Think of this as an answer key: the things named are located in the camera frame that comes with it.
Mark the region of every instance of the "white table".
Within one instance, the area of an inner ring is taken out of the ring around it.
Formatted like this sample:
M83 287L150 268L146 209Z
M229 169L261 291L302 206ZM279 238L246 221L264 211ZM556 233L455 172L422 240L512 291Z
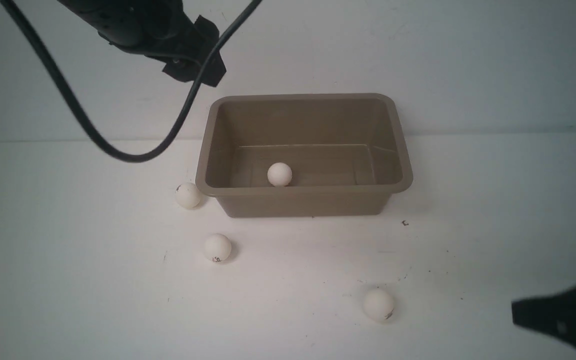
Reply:
M576 134L408 137L413 186L345 218L181 209L200 144L0 143L0 360L576 359L510 312L576 285ZM215 232L233 260L201 255Z

